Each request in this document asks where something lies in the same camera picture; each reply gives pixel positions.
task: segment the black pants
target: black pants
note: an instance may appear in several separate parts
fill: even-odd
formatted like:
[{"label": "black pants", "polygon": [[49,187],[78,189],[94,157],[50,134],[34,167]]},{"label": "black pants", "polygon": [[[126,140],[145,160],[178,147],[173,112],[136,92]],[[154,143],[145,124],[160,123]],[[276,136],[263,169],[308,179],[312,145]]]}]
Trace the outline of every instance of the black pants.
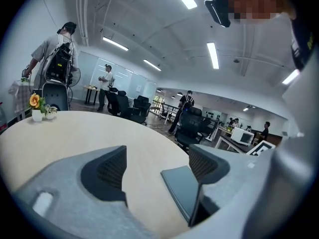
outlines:
[{"label": "black pants", "polygon": [[100,93],[99,93],[99,109],[103,109],[104,107],[104,100],[105,100],[105,96],[106,96],[106,90],[100,89]]},{"label": "black pants", "polygon": [[168,130],[169,132],[173,133],[173,131],[175,130],[175,127],[177,126],[177,123],[179,122],[180,115],[181,115],[181,109],[179,109],[178,112],[176,113],[176,117],[174,119],[174,122],[171,125],[170,129]]}]

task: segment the chair headrest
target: chair headrest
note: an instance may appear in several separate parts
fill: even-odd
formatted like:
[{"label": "chair headrest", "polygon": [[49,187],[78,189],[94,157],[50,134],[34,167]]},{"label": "chair headrest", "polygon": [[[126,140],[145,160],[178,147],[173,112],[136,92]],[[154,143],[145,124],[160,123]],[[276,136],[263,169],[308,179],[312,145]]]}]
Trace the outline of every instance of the chair headrest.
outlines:
[{"label": "chair headrest", "polygon": [[119,90],[118,95],[121,97],[126,96],[126,92],[124,90]]},{"label": "chair headrest", "polygon": [[201,109],[196,108],[196,107],[190,107],[190,108],[187,110],[187,113],[188,113],[188,114],[195,115],[195,116],[201,116]]},{"label": "chair headrest", "polygon": [[117,92],[118,89],[117,88],[110,88],[110,92]]}]

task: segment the white table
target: white table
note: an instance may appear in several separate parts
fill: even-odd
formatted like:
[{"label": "white table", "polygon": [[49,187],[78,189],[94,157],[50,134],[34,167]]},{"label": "white table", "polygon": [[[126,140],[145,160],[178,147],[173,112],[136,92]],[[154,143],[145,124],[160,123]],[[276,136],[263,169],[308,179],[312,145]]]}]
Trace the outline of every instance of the white table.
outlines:
[{"label": "white table", "polygon": [[216,146],[215,146],[216,149],[219,148],[222,141],[225,142],[226,144],[228,144],[227,150],[229,150],[229,148],[232,147],[238,153],[242,153],[242,154],[247,153],[248,151],[250,151],[253,148],[252,145],[245,146],[243,144],[239,144],[239,143],[236,143],[235,141],[232,141],[230,137],[221,135],[218,139]]},{"label": "white table", "polygon": [[115,116],[65,111],[35,123],[24,119],[0,136],[0,165],[11,192],[48,164],[95,149],[126,145],[123,176],[128,207],[161,238],[189,230],[160,172],[188,165],[175,143],[138,123]]},{"label": "white table", "polygon": [[215,131],[211,134],[211,136],[209,137],[206,137],[205,139],[208,140],[208,141],[213,141],[215,140],[215,137],[217,135],[217,132],[218,131],[222,131],[222,132],[225,132],[225,133],[228,133],[228,134],[232,134],[232,132],[228,131],[226,128],[222,127],[222,126],[218,126]]}]

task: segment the microwave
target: microwave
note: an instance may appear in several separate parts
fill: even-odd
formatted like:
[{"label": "microwave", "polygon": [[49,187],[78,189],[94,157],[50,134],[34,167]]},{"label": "microwave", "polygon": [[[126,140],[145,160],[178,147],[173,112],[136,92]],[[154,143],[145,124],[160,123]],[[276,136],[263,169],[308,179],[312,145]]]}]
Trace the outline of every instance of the microwave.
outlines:
[{"label": "microwave", "polygon": [[230,138],[237,143],[249,146],[254,138],[254,134],[241,128],[235,127]]}]

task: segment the white shirt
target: white shirt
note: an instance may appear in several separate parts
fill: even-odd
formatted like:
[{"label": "white shirt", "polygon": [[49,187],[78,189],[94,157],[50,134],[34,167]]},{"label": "white shirt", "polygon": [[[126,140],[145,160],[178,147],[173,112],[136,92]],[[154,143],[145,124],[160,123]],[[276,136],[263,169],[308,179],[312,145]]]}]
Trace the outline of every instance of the white shirt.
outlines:
[{"label": "white shirt", "polygon": [[106,76],[104,77],[105,80],[107,80],[107,82],[102,82],[101,81],[101,89],[108,91],[109,90],[109,84],[110,84],[110,80],[113,78],[113,74],[112,72],[106,72]]}]

